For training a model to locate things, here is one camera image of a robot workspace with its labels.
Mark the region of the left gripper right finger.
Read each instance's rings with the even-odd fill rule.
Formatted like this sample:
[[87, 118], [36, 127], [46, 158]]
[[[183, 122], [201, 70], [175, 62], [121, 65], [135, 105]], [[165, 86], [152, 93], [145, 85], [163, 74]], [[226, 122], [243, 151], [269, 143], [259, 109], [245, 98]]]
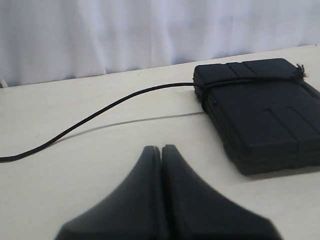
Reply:
[[173, 240], [277, 240], [273, 223], [207, 184], [175, 145], [162, 149], [161, 176]]

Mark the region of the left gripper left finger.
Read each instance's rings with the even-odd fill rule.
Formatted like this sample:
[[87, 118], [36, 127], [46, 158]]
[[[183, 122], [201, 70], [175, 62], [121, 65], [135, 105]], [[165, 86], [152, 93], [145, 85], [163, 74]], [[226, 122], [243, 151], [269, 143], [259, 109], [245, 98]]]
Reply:
[[65, 223], [57, 240], [160, 240], [160, 151], [144, 147], [124, 181], [105, 199]]

